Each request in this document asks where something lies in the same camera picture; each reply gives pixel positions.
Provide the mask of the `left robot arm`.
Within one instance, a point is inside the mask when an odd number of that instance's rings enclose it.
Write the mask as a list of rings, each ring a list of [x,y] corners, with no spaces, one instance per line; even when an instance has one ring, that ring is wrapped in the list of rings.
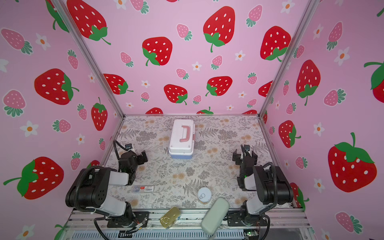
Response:
[[[109,195],[108,188],[131,186],[136,179],[138,166],[147,161],[145,151],[140,155],[128,151],[118,159],[118,170],[100,166],[82,169],[66,195],[66,205],[80,212],[103,215],[112,226],[129,227],[134,223],[142,226],[131,204]]]

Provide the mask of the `white tool box pink handle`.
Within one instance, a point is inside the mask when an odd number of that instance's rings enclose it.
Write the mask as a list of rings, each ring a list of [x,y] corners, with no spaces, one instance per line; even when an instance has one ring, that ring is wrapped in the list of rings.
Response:
[[[188,119],[174,121],[170,138],[169,154],[173,159],[188,160],[193,157],[195,122]]]

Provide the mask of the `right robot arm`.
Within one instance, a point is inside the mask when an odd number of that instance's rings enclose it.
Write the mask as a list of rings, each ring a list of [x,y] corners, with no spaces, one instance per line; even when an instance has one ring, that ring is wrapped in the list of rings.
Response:
[[[272,162],[258,166],[258,156],[249,145],[241,145],[240,153],[234,151],[233,161],[240,167],[237,177],[239,188],[257,194],[244,201],[238,213],[228,214],[229,226],[255,226],[262,221],[267,222],[266,212],[293,201],[292,187],[281,168]]]

